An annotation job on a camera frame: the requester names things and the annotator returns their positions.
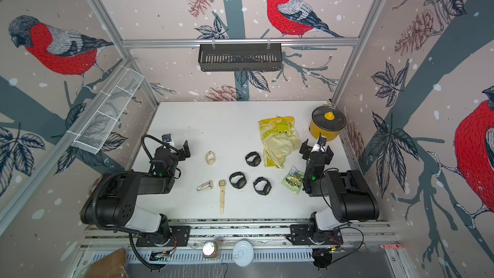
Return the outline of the cream strap analog watch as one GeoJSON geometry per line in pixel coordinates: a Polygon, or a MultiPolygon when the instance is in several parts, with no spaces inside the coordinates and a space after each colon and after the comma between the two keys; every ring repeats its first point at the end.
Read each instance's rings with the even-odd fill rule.
{"type": "Polygon", "coordinates": [[[216,154],[213,151],[209,151],[205,155],[205,159],[208,165],[213,165],[216,162],[216,154]]]}

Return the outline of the yellow green frog towel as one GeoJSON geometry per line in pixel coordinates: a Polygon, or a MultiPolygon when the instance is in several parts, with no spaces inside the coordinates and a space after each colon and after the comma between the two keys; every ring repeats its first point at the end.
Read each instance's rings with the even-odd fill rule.
{"type": "Polygon", "coordinates": [[[260,120],[259,131],[264,147],[264,166],[283,169],[286,158],[301,148],[293,117],[276,117],[260,120]]]}

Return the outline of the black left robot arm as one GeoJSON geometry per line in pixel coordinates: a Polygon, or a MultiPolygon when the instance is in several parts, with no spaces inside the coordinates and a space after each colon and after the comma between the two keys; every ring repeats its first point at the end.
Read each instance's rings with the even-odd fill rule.
{"type": "Polygon", "coordinates": [[[139,195],[171,192],[181,177],[178,163],[191,157],[189,143],[179,149],[151,135],[143,135],[140,142],[149,159],[149,170],[103,175],[81,210],[81,221],[100,230],[150,234],[167,241],[171,236],[168,218],[137,206],[137,199],[139,195]]]}

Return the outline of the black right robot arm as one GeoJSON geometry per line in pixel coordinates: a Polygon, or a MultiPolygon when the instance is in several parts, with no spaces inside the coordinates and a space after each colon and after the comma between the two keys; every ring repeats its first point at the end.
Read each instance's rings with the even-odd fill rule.
{"type": "Polygon", "coordinates": [[[312,198],[322,198],[326,208],[310,216],[312,238],[324,236],[345,223],[377,220],[378,202],[359,170],[341,172],[330,168],[334,153],[321,136],[316,144],[302,143],[299,153],[306,161],[302,190],[312,198]]]}

